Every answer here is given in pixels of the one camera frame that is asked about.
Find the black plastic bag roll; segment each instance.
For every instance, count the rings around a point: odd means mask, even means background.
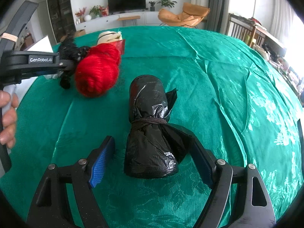
[[[161,80],[153,75],[142,75],[132,81],[126,175],[160,178],[178,172],[178,164],[188,153],[192,137],[168,123],[176,99],[176,88],[166,93]]]

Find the cardboard box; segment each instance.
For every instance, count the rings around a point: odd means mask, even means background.
[[[83,36],[83,35],[85,35],[85,34],[86,34],[86,32],[85,32],[84,29],[79,30],[79,31],[77,31],[77,32],[74,33],[74,38],[79,37],[79,36]],[[65,38],[66,38],[66,35],[63,36],[63,37],[60,39],[60,42],[62,42],[63,40],[65,40]]]

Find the finger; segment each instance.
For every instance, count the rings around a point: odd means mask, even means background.
[[[12,107],[17,108],[19,106],[19,99],[16,93],[13,94]]]
[[[8,127],[11,124],[15,123],[17,121],[17,112],[15,108],[11,107],[2,118],[2,124],[3,127]]]
[[[12,139],[12,140],[10,140],[7,144],[6,144],[6,146],[8,147],[8,148],[13,148],[14,146],[15,146],[15,144],[16,144],[16,139],[15,139],[15,137]]]
[[[2,145],[5,145],[9,141],[11,141],[15,137],[16,132],[16,124],[12,124],[8,127],[6,127],[1,133],[0,133],[0,143]]]
[[[11,96],[9,93],[0,91],[0,107],[7,105],[10,100]]]

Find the brown elastic band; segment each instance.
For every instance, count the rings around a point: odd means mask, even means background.
[[[165,124],[165,123],[167,123],[167,121],[162,118],[155,118],[155,117],[139,118],[132,122],[131,130],[133,129],[139,130],[149,124]]]
[[[13,42],[17,42],[18,37],[9,33],[4,32],[1,36],[2,39],[8,39]]]

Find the green tablecloth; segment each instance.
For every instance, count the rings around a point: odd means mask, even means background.
[[[48,164],[73,164],[112,135],[115,156],[94,189],[110,227],[194,225],[210,190],[191,156],[171,177],[144,180],[123,173],[130,130],[129,86],[136,76],[152,74],[163,81],[165,90],[178,89],[170,122],[192,130],[217,158],[237,166],[255,164],[279,218],[303,182],[296,125],[303,110],[283,78],[232,37],[179,27],[117,30],[126,39],[126,52],[118,82],[106,95],[87,99],[74,86],[63,90],[58,80],[40,77],[22,100],[13,167],[0,179],[17,212],[26,218]],[[78,37],[76,43],[95,45],[98,34]],[[76,224],[81,226],[71,186],[68,189]],[[235,189],[221,225],[228,221]]]

